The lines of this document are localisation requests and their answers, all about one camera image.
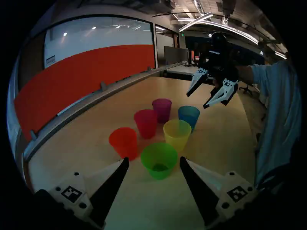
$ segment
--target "plastic cup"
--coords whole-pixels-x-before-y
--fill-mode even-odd
[[[150,139],[156,134],[157,112],[152,109],[143,109],[134,114],[134,120],[141,136]]]
[[[191,126],[183,120],[170,120],[163,126],[165,142],[172,145],[177,152],[182,151],[191,134]]]
[[[151,144],[143,150],[141,155],[142,164],[157,180],[162,180],[171,173],[177,158],[176,150],[167,143]]]
[[[193,132],[195,128],[199,114],[200,114],[200,111],[198,110],[198,108],[194,106],[185,105],[185,106],[181,106],[178,109],[178,118],[190,124],[192,128],[191,133]]]
[[[152,102],[153,110],[158,114],[158,122],[164,124],[170,119],[172,101],[165,98],[156,99]]]
[[[134,160],[137,157],[137,134],[131,128],[118,128],[109,136],[109,143],[121,158]]]

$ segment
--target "desk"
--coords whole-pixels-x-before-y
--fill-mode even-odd
[[[253,140],[239,96],[235,94],[227,106],[218,104],[203,109],[213,86],[202,84],[187,97],[189,85],[186,80],[150,77],[75,118],[53,135],[30,160],[29,173],[34,190],[49,190],[75,171],[90,176],[119,160],[108,143],[109,135],[119,127],[137,130],[134,113],[152,108],[152,101],[161,97],[173,102],[171,118],[178,117],[178,108],[182,105],[196,106],[200,110],[195,130],[179,157],[185,156],[220,174],[235,170],[253,183]],[[158,141],[164,141],[163,125],[158,126],[153,139],[139,137],[139,151]],[[140,157],[130,162],[106,223],[105,230],[204,228],[179,162],[168,178],[157,181],[143,167]]]
[[[173,74],[184,74],[192,76],[198,70],[197,66],[187,67],[187,66],[175,66],[172,68],[167,69],[168,73]]]
[[[167,69],[167,74],[170,78],[181,79],[181,80],[192,80],[192,75],[198,70],[197,66],[175,66]],[[206,81],[206,84],[212,85],[213,77],[208,77],[209,80]]]

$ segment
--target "person's arm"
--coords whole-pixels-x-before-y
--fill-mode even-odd
[[[250,66],[236,66],[239,74],[239,80],[247,84],[254,83],[254,74]]]
[[[278,63],[274,65],[253,65],[253,66],[236,66],[239,80],[247,84],[258,84],[261,93],[268,96],[270,91],[270,82],[276,77],[275,69],[278,69]]]

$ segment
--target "blue cup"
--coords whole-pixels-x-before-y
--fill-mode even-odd
[[[179,119],[188,122],[192,128],[192,132],[196,125],[199,114],[200,114],[200,111],[198,110],[198,108],[194,106],[185,105],[185,106],[181,106],[178,109]]]

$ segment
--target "orange cup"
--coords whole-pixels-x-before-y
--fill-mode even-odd
[[[118,128],[109,136],[109,143],[121,158],[134,160],[137,157],[137,134],[131,128]]]

